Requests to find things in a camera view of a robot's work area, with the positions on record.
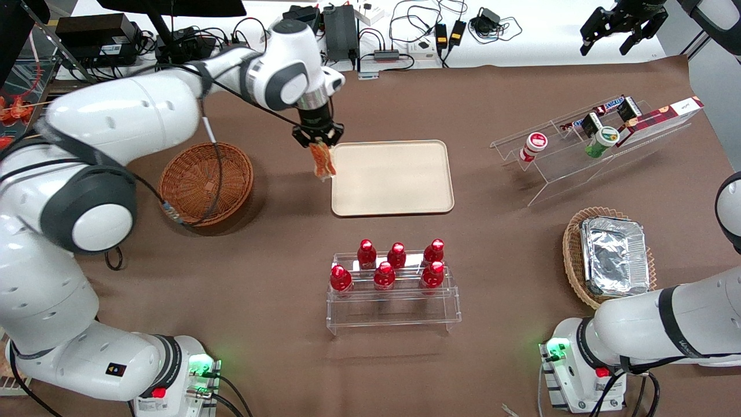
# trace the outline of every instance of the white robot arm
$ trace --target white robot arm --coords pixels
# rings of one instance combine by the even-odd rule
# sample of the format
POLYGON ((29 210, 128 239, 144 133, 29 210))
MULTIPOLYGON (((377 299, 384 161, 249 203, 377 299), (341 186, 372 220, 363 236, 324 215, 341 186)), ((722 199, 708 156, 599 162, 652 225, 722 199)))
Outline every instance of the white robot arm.
POLYGON ((232 47, 212 59, 90 86, 57 99, 39 139, 0 154, 0 327, 28 376, 94 398, 135 399, 137 416, 197 416, 189 388, 213 360, 188 336, 125 332, 94 320, 98 298, 73 254, 105 252, 136 223, 130 161, 193 136, 199 99, 227 88, 270 111, 295 107, 302 145, 336 144, 329 100, 345 82, 321 66, 303 23, 275 25, 264 54, 232 47))

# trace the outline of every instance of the red button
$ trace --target red button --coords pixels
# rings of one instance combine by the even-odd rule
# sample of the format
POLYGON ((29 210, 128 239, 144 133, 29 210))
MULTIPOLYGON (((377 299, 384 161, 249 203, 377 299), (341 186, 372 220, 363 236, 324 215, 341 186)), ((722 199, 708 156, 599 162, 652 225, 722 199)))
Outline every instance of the red button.
POLYGON ((164 398, 166 392, 167 390, 165 388, 157 387, 154 390, 152 390, 152 396, 154 398, 164 398))
POLYGON ((610 376, 610 370, 607 368, 597 368, 594 370, 594 373, 597 374, 597 378, 604 378, 606 376, 610 376))

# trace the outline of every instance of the table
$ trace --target table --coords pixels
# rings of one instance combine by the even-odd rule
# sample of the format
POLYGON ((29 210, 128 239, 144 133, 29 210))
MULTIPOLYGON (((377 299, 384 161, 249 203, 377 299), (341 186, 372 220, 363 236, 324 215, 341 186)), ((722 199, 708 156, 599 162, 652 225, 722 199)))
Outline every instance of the table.
MULTIPOLYGON (((388 25, 391 20, 391 11, 397 1, 379 0, 385 5, 386 17, 379 20, 373 25, 380 30, 386 38, 387 47, 390 46, 388 40, 388 25)), ((247 15, 260 19, 265 26, 274 22, 283 12, 288 11, 291 4, 301 6, 314 6, 316 2, 300 1, 245 1, 247 15)), ((321 1, 320 7, 329 5, 329 1, 321 1)), ((396 11, 396 16, 406 14, 407 7, 412 4, 424 5, 428 7, 437 7, 436 0, 420 0, 414 3, 404 3, 396 11)), ((463 14, 463 20, 468 21, 474 17, 479 7, 493 7, 490 2, 485 0, 467 0, 467 13, 463 14)), ((446 2, 451 8, 456 8, 454 3, 446 2)), ((584 57, 579 53, 582 45, 582 38, 579 29, 590 16, 592 11, 598 7, 611 7, 611 1, 606 0, 574 0, 574 1, 539 1, 539 0, 519 0, 506 1, 497 4, 492 10, 502 17, 514 16, 523 28, 520 36, 517 36, 511 42, 494 42, 489 45, 479 45, 472 38, 471 34, 466 31, 463 41, 455 52, 451 53, 448 64, 451 67, 478 67, 480 65, 496 65, 500 67, 511 66, 531 66, 531 65, 581 65, 581 64, 614 64, 629 62, 647 62, 654 59, 665 57, 663 49, 658 39, 650 39, 636 45, 627 56, 621 56, 618 48, 625 40, 625 35, 615 35, 610 38, 600 40, 595 44, 590 53, 584 57)), ((414 13, 426 22, 434 22, 436 14, 433 12, 424 12, 419 9, 413 9, 414 13)), ((96 0, 78 0, 72 16, 86 16, 104 13, 117 13, 101 7, 96 0)), ((138 13, 126 13, 129 20, 136 22, 142 29, 154 31, 146 15, 138 13)), ((448 31, 452 30, 453 23, 458 18, 457 13, 443 9, 443 22, 448 26, 448 31)), ((202 28, 220 27, 228 35, 234 29, 234 25, 239 22, 240 18, 193 18, 193 17, 176 17, 175 28, 197 25, 202 28)), ((170 24, 169 18, 165 16, 165 21, 170 24)), ((250 44, 257 50, 262 50, 259 45, 259 39, 262 30, 255 22, 245 22, 240 25, 240 30, 245 32, 250 40, 250 44)), ((404 21, 394 23, 394 38, 398 39, 415 39, 419 36, 419 31, 411 27, 404 21)), ((324 39, 319 40, 320 48, 325 48, 324 39)), ((396 45, 401 52, 406 52, 406 44, 396 45)), ((372 36, 363 36, 361 40, 362 55, 372 53, 378 48, 377 40, 372 36)), ((122 68, 123 73, 131 72, 137 68, 143 68, 154 63, 154 54, 148 54, 140 63, 133 67, 122 68)), ((364 62, 363 67, 366 70, 379 70, 393 67, 393 65, 378 65, 372 60, 367 64, 364 62)), ((428 60, 426 62, 417 62, 414 68, 439 68, 438 60, 428 60)), ((333 68, 340 71, 352 69, 350 62, 340 62, 333 65, 333 68)), ((73 79, 67 70, 59 71, 58 79, 73 79)))
MULTIPOLYGON (((717 188, 732 171, 704 114, 670 146, 599 185, 525 207, 528 193, 511 179, 519 166, 502 165, 489 142, 616 93, 654 107, 686 98, 692 94, 686 59, 349 79, 335 98, 343 141, 445 141, 456 207, 444 215, 348 219, 331 214, 330 184, 314 178, 309 152, 290 137, 288 124, 226 93, 212 96, 206 109, 216 138, 244 149, 256 169, 241 223, 229 234, 190 234, 139 187, 139 224, 122 245, 127 268, 111 272, 102 256, 79 257, 101 298, 99 317, 129 331, 198 338, 224 361, 225 376, 256 417, 504 416, 502 403, 535 416, 537 343, 562 319, 593 314, 562 263, 562 233, 575 212, 607 206, 640 221, 659 287, 739 263, 713 210, 717 188), (432 102, 440 105, 420 106, 432 102), (332 337, 325 290, 333 253, 353 251, 362 238, 381 249, 398 240, 423 248, 434 237, 446 242, 462 323, 450 334, 443 326, 399 326, 332 337)), ((172 157, 206 138, 201 129, 130 168, 155 182, 172 157)), ((661 415, 736 414, 738 370, 671 365, 656 374, 661 415)), ((629 383, 631 406, 637 387, 629 383)), ((128 413, 125 404, 43 383, 33 388, 67 417, 128 413)), ((565 416, 544 408, 548 416, 565 416)), ((0 401, 0 415, 45 416, 28 398, 0 401)))

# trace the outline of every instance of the beige tray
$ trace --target beige tray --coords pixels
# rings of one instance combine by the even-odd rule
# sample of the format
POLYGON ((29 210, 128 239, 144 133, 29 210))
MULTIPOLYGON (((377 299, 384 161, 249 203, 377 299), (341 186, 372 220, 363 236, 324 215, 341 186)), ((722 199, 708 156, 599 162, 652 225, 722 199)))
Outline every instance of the beige tray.
POLYGON ((338 216, 446 213, 455 204, 448 149, 439 140, 341 143, 333 162, 338 216))

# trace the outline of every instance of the sticker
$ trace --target sticker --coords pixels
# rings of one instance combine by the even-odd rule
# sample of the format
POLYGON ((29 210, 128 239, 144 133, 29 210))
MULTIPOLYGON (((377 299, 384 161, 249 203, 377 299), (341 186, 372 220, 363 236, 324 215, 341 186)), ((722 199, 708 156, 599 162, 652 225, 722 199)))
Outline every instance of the sticker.
POLYGON ((121 53, 121 45, 103 45, 100 47, 99 55, 118 55, 121 53))
POLYGON ((124 376, 124 372, 126 372, 126 365, 119 365, 111 362, 108 364, 108 368, 105 370, 105 375, 121 377, 124 376))
POLYGON ((126 36, 111 36, 110 38, 111 38, 111 39, 112 39, 112 40, 113 40, 113 41, 114 41, 115 43, 117 43, 117 44, 119 44, 119 45, 120 45, 120 44, 127 44, 127 43, 131 43, 131 42, 129 42, 129 38, 127 38, 126 36))

